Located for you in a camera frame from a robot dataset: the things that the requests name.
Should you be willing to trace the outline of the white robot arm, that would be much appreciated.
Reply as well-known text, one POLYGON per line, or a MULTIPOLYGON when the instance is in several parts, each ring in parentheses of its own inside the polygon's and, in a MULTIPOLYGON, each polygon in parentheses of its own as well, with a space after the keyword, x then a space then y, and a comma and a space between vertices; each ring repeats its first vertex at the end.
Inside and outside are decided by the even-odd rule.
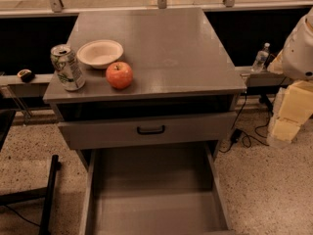
POLYGON ((313 115, 313 8, 303 16, 268 71, 292 80, 276 95, 267 143, 285 148, 313 115))

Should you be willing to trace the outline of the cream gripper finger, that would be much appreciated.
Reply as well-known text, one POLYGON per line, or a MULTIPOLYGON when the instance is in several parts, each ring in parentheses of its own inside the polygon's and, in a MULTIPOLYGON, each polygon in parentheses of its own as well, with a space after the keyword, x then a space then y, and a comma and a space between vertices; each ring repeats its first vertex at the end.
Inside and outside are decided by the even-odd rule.
POLYGON ((272 117, 268 126, 266 141, 271 147, 285 148, 292 142, 299 129, 300 127, 293 122, 272 117))
POLYGON ((313 83, 296 81, 285 91, 279 118, 303 125, 313 115, 313 83))

